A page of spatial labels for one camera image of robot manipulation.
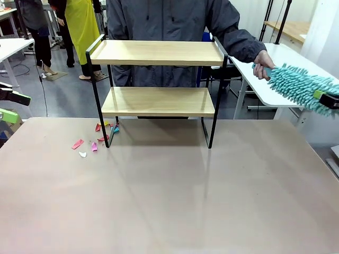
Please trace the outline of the person's left hand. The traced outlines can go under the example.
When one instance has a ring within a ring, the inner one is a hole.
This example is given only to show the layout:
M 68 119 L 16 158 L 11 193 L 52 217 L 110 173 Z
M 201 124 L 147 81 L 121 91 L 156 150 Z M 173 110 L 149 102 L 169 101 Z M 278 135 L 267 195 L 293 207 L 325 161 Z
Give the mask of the person's left hand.
M 255 63 L 255 67 L 253 69 L 254 76 L 256 76 L 259 80 L 265 79 L 269 81 L 270 77 L 268 76 L 265 68 L 274 69 L 275 64 L 273 63 L 268 52 L 266 50 L 260 51 L 256 56 L 254 63 Z

